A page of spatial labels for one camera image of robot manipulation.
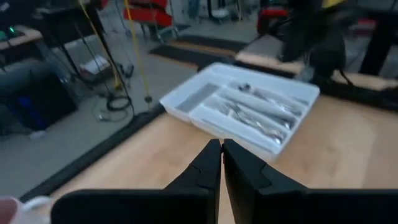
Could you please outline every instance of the gray floor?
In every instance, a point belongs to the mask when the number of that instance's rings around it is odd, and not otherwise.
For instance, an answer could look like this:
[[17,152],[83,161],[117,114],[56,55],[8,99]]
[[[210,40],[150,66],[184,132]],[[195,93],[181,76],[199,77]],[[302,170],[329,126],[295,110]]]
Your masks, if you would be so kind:
[[[134,75],[129,80],[131,86],[129,93],[136,113],[145,111],[147,109],[144,101],[145,91],[131,38],[125,35],[114,7],[107,8],[100,14],[103,25],[108,31],[107,41],[115,60],[123,65],[128,65],[131,61],[136,66]],[[176,18],[177,22],[186,23],[183,15],[177,15]],[[256,36],[254,26],[255,20],[240,24],[229,22],[223,25],[202,21],[201,24],[193,23],[192,27],[183,31],[182,34],[200,34],[249,42]],[[135,30],[150,93],[154,103],[157,103],[163,95],[195,74],[195,69],[147,54],[159,43],[145,40],[137,24]],[[88,42],[97,54],[102,54],[100,44],[95,37],[89,37]],[[67,47],[77,64],[91,59],[89,51],[81,42],[68,44]],[[65,60],[60,52],[55,52],[62,60]],[[131,110],[129,117],[121,122],[97,122],[92,111],[94,109],[94,115],[97,116],[98,111],[105,107],[104,101],[99,100],[94,108],[98,100],[94,93],[82,88],[82,85],[75,86],[75,89],[80,100],[78,111],[49,127],[43,138],[30,140],[26,135],[0,138],[0,195],[21,196],[130,121]],[[121,116],[122,114],[114,114],[113,118],[117,119]]]

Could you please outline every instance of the yellow cable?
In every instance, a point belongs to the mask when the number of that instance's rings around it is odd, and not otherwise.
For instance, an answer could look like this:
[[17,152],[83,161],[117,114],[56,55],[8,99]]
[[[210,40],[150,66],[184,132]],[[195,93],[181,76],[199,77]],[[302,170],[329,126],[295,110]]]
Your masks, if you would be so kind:
[[81,9],[83,10],[85,16],[87,17],[88,21],[90,22],[90,26],[93,29],[93,31],[94,31],[95,35],[97,36],[97,38],[99,39],[99,42],[101,43],[102,49],[103,49],[104,53],[106,54],[106,56],[108,57],[108,61],[110,62],[111,66],[112,66],[112,71],[113,71],[113,75],[114,75],[114,88],[115,89],[120,88],[121,87],[121,82],[120,82],[120,78],[121,77],[118,77],[118,73],[116,71],[116,66],[115,66],[115,64],[113,64],[113,62],[111,60],[111,56],[106,51],[105,45],[104,45],[104,43],[102,43],[102,40],[100,39],[100,35],[98,34],[97,30],[95,29],[95,26],[94,26],[93,22],[91,21],[88,13],[86,11],[86,8],[85,8],[84,4],[82,3],[81,0],[78,0],[78,2],[80,4]]
[[126,7],[127,16],[129,17],[129,21],[130,21],[130,32],[131,32],[131,36],[132,36],[132,42],[134,44],[134,50],[136,51],[138,66],[139,66],[139,70],[141,73],[142,81],[144,82],[144,88],[146,91],[146,95],[150,96],[148,82],[147,82],[146,76],[144,74],[144,65],[142,64],[141,57],[139,55],[138,41],[137,41],[137,37],[136,37],[136,31],[134,29],[134,22],[131,19],[131,13],[130,13],[130,7],[129,7],[128,0],[124,0],[124,6]]

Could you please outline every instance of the cable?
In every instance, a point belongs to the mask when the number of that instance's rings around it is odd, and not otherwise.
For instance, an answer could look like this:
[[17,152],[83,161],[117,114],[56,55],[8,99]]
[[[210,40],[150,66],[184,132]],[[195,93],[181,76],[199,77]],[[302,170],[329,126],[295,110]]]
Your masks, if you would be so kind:
[[[111,22],[111,19],[110,19],[108,16],[106,16],[106,20],[108,20],[108,23],[110,24],[111,28],[114,29],[114,30],[116,30],[116,27],[113,26],[113,23]],[[122,47],[122,50],[123,50],[124,54],[126,55],[127,59],[130,61],[130,64],[132,65],[132,60],[131,60],[131,58],[130,58],[130,56],[129,56],[127,50],[126,50],[126,48],[123,47],[121,38],[120,38],[118,35],[116,35],[116,37],[117,37],[118,40],[119,40],[119,45]]]
[[124,29],[124,31],[127,33],[127,27],[126,27],[126,25],[124,24],[123,17],[122,17],[122,14],[121,14],[121,12],[120,12],[119,5],[118,5],[118,0],[114,0],[114,4],[115,4],[115,6],[116,6],[116,10],[118,11],[120,21],[121,21],[121,23],[122,23],[122,25],[123,25],[123,29]]
[[354,83],[351,82],[351,80],[346,76],[346,74],[344,73],[343,69],[339,69],[338,71],[340,72],[341,76],[347,81],[347,83],[350,86],[354,86]]
[[[85,16],[87,17],[87,19],[88,19],[89,22],[90,22],[91,28],[93,29],[95,35],[96,35],[97,38],[99,39],[99,42],[100,42],[100,44],[101,44],[101,46],[102,46],[104,52],[105,52],[106,55],[108,56],[108,59],[109,59],[110,64],[112,65],[113,74],[114,74],[114,76],[115,76],[115,85],[116,85],[116,80],[117,80],[119,85],[120,85],[120,83],[122,84],[123,90],[124,90],[124,92],[125,92],[125,94],[126,94],[126,96],[114,96],[114,95],[112,95],[112,94],[109,94],[109,96],[107,97],[107,109],[108,109],[108,110],[110,109],[110,110],[113,110],[113,111],[122,111],[122,110],[125,110],[125,109],[130,105],[130,106],[131,106],[131,109],[132,109],[132,118],[131,118],[131,119],[133,120],[133,119],[135,118],[135,109],[134,109],[134,105],[132,104],[131,97],[129,96],[129,93],[128,93],[128,91],[127,91],[126,84],[125,84],[125,82],[124,82],[122,76],[120,75],[120,73],[116,70],[116,65],[114,64],[114,61],[113,61],[113,59],[112,59],[112,56],[111,56],[110,53],[108,53],[108,51],[106,50],[105,43],[103,42],[103,40],[101,39],[99,33],[97,32],[97,30],[96,30],[96,28],[95,28],[93,22],[91,21],[90,16],[88,15],[88,13],[87,13],[87,11],[86,11],[86,9],[85,9],[83,3],[81,2],[81,0],[79,0],[79,3],[80,3],[81,9],[83,10]],[[127,104],[124,105],[123,107],[120,107],[120,108],[115,108],[115,107],[113,107],[112,102],[115,101],[115,100],[120,100],[120,99],[127,99]],[[92,113],[93,113],[93,111],[94,111],[94,109],[95,109],[95,106],[96,106],[96,104],[93,105],[93,110],[91,111]]]
[[130,21],[130,31],[131,31],[131,35],[132,35],[132,41],[133,41],[134,50],[136,51],[136,55],[137,55],[137,59],[138,59],[138,66],[139,66],[139,69],[140,69],[140,74],[141,74],[141,77],[142,77],[142,81],[144,82],[144,88],[145,88],[145,91],[146,91],[145,101],[147,102],[148,109],[149,109],[150,108],[150,103],[152,101],[152,97],[149,94],[149,86],[148,86],[148,82],[147,82],[146,76],[144,74],[144,65],[142,64],[141,57],[139,55],[138,41],[137,41],[137,37],[136,37],[136,31],[134,30],[134,22],[131,19],[131,13],[130,13],[130,10],[129,10],[130,7],[129,7],[128,0],[124,0],[124,6],[126,7],[127,16],[129,18],[129,21]]
[[121,84],[121,79],[122,79],[122,77],[119,77],[119,76],[118,76],[118,71],[117,71],[116,65],[112,62],[111,56],[110,56],[110,55],[108,54],[108,52],[106,51],[105,45],[104,45],[104,43],[102,42],[102,40],[100,39],[100,35],[98,34],[98,31],[97,31],[97,29],[95,28],[95,26],[94,26],[94,24],[93,24],[93,21],[91,21],[90,16],[88,15],[88,13],[87,13],[87,11],[86,11],[85,6],[83,5],[83,3],[82,3],[81,0],[78,0],[78,2],[79,2],[79,4],[80,4],[80,7],[81,7],[81,9],[83,10],[85,16],[87,17],[87,19],[88,19],[88,21],[89,21],[89,23],[90,23],[90,26],[91,26],[91,28],[93,29],[95,35],[99,38],[99,42],[101,43],[101,46],[102,46],[102,48],[103,48],[103,51],[104,51],[105,54],[108,56],[108,60],[109,60],[109,62],[110,62],[110,64],[111,64],[111,66],[112,66],[112,71],[113,71],[113,75],[114,75],[114,87],[115,87],[115,88],[120,88],[120,84]]
[[103,82],[103,84],[104,84],[104,86],[105,86],[105,88],[106,88],[106,91],[108,91],[108,94],[110,95],[110,94],[111,94],[111,90],[109,89],[108,85],[106,84],[105,76],[104,76],[104,74],[101,72],[101,67],[100,67],[100,65],[98,64],[97,59],[95,58],[95,54],[94,54],[94,52],[91,50],[90,46],[88,45],[88,42],[86,41],[85,37],[84,37],[83,34],[81,33],[81,30],[79,29],[79,27],[78,27],[78,25],[77,25],[76,22],[75,22],[75,29],[76,29],[76,31],[78,32],[78,35],[79,35],[80,39],[82,40],[83,44],[87,47],[87,49],[88,49],[88,51],[89,51],[91,57],[93,58],[93,60],[94,60],[94,62],[95,62],[95,64],[96,64],[96,66],[97,66],[97,68],[98,68],[98,73],[101,74],[101,79],[102,79],[102,82]]
[[[117,123],[117,122],[120,122],[120,121],[126,119],[129,116],[129,112],[127,111],[127,107],[130,104],[130,102],[129,102],[131,100],[130,97],[121,96],[119,98],[114,98],[114,100],[120,100],[120,99],[123,99],[123,98],[128,100],[127,105],[123,106],[123,109],[121,109],[121,107],[115,108],[115,107],[111,106],[111,108],[114,108],[114,111],[110,111],[109,108],[108,108],[108,104],[111,104],[110,102],[112,102],[112,100],[109,100],[109,97],[108,97],[108,98],[106,98],[107,109],[101,109],[99,111],[99,114],[96,114],[96,108],[97,108],[98,103],[99,103],[99,101],[101,99],[101,97],[97,97],[97,99],[95,99],[95,102],[93,103],[93,107],[91,108],[91,114],[93,115],[94,119],[97,120],[97,122],[112,122],[112,123]],[[124,116],[122,116],[119,119],[112,119],[110,112],[113,112],[113,113],[114,112],[123,112]],[[132,119],[135,118],[135,115],[136,115],[136,112],[134,110],[134,107],[132,107]]]

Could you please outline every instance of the white cup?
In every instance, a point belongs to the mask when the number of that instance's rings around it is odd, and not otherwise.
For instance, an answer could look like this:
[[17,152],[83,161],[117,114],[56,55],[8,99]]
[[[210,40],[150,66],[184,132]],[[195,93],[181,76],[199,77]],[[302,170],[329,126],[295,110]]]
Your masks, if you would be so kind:
[[50,218],[39,215],[34,208],[49,205],[51,198],[39,196],[26,203],[14,197],[0,197],[0,224],[49,224]]

